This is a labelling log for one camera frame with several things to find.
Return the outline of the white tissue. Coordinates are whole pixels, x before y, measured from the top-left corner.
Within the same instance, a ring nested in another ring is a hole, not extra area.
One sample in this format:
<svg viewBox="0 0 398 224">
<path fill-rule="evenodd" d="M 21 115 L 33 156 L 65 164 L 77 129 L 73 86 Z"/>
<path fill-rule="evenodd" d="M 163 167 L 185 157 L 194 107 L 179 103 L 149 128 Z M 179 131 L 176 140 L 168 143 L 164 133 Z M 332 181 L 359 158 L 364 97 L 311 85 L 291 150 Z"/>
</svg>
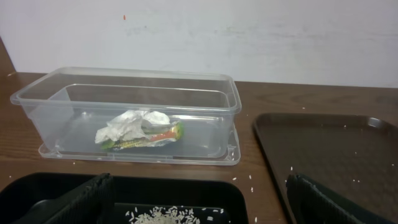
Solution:
<svg viewBox="0 0 398 224">
<path fill-rule="evenodd" d="M 138 138 L 149 139 L 143 128 L 163 128 L 170 125 L 170 118 L 158 111 L 128 110 L 106 123 L 106 127 L 97 130 L 95 143 L 107 140 L 114 142 L 129 141 Z"/>
</svg>

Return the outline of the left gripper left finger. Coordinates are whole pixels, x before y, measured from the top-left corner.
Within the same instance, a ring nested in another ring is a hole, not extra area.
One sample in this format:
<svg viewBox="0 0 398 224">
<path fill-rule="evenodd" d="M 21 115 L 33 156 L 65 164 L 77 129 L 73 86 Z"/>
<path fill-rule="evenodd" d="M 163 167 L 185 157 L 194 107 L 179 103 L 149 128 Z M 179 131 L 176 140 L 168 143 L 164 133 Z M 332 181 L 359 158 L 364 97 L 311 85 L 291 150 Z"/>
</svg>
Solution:
<svg viewBox="0 0 398 224">
<path fill-rule="evenodd" d="M 114 179 L 100 174 L 12 224 L 107 223 L 114 211 Z"/>
</svg>

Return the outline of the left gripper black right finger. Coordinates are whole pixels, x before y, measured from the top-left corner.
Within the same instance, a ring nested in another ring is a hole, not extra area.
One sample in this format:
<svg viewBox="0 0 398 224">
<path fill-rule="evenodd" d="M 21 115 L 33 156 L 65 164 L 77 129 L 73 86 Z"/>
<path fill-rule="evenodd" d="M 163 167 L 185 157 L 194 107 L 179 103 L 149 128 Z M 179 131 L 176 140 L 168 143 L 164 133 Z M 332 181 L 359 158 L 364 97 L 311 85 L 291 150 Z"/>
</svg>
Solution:
<svg viewBox="0 0 398 224">
<path fill-rule="evenodd" d="M 297 223 L 393 224 L 303 174 L 290 174 L 287 199 Z"/>
</svg>

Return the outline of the yellow green snack wrapper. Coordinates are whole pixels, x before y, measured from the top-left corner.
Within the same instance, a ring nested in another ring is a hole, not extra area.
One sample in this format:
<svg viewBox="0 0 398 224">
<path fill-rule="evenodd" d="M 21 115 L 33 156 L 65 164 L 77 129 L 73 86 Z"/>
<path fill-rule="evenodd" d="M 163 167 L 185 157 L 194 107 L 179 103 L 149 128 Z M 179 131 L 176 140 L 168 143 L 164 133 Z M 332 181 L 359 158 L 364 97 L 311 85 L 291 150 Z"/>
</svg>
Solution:
<svg viewBox="0 0 398 224">
<path fill-rule="evenodd" d="M 101 143 L 100 149 L 105 152 L 116 152 L 133 147 L 161 147 L 180 140 L 184 134 L 184 127 L 181 121 L 175 121 L 158 127 L 143 126 L 143 131 L 146 137 L 117 141 L 109 139 Z"/>
</svg>

